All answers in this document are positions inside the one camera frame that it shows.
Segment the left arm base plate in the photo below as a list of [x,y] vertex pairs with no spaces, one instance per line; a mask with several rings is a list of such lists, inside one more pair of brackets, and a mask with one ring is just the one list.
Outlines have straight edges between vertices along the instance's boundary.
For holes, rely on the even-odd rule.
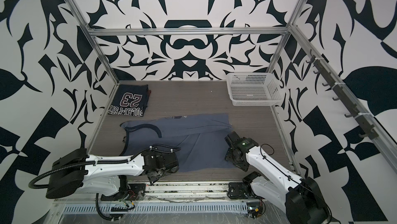
[[135,201],[141,196],[145,196],[146,184],[126,184],[119,188],[119,191],[111,196],[101,195],[101,201],[118,201],[121,199]]

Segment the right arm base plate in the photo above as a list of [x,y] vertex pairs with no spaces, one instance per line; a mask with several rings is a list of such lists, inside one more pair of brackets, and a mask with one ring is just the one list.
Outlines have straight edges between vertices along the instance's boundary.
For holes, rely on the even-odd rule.
[[246,182],[232,182],[228,184],[227,197],[232,200],[257,199],[251,185]]

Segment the navy tank top red trim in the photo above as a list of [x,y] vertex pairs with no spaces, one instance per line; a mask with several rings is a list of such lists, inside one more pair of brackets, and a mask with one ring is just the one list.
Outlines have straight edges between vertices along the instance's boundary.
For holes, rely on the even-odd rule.
[[143,117],[150,95],[148,85],[120,85],[108,108],[108,114]]

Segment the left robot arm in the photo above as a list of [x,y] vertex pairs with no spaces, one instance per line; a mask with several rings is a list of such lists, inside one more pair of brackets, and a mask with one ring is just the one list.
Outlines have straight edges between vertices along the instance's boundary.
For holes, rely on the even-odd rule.
[[127,193],[127,176],[147,176],[151,184],[179,170],[179,147],[155,144],[128,156],[88,155],[77,149],[53,163],[48,199],[72,194],[99,194],[118,200]]

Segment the blue-grey tank top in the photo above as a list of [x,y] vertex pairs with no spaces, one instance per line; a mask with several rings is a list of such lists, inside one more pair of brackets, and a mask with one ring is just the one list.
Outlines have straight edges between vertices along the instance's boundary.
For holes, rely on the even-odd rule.
[[233,130],[226,113],[128,121],[121,127],[126,132],[123,156],[159,144],[180,148],[176,153],[180,172],[233,167],[225,160],[229,148],[225,138]]

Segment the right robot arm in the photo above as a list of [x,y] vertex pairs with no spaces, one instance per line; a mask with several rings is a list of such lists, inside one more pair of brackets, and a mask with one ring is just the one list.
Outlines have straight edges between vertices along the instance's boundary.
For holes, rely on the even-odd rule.
[[332,213],[317,182],[302,178],[274,160],[251,138],[232,132],[225,137],[229,146],[226,161],[247,171],[257,171],[243,179],[251,197],[265,199],[286,214],[291,224],[329,224]]

